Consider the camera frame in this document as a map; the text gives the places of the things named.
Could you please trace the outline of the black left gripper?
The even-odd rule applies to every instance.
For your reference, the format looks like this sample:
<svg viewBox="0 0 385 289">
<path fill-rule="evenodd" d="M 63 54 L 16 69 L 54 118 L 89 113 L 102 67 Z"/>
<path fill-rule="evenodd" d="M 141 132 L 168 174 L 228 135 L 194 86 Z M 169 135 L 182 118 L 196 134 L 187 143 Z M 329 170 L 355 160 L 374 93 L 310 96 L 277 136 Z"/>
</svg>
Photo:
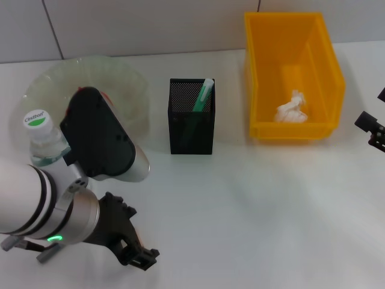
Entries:
<svg viewBox="0 0 385 289">
<path fill-rule="evenodd" d="M 156 263 L 160 255 L 156 249 L 145 249 L 140 245 L 138 235 L 131 223 L 136 210 L 120 196 L 110 192 L 99 200 L 99 218 L 93 232 L 85 243 L 108 248 L 119 262 L 147 270 Z"/>
</svg>

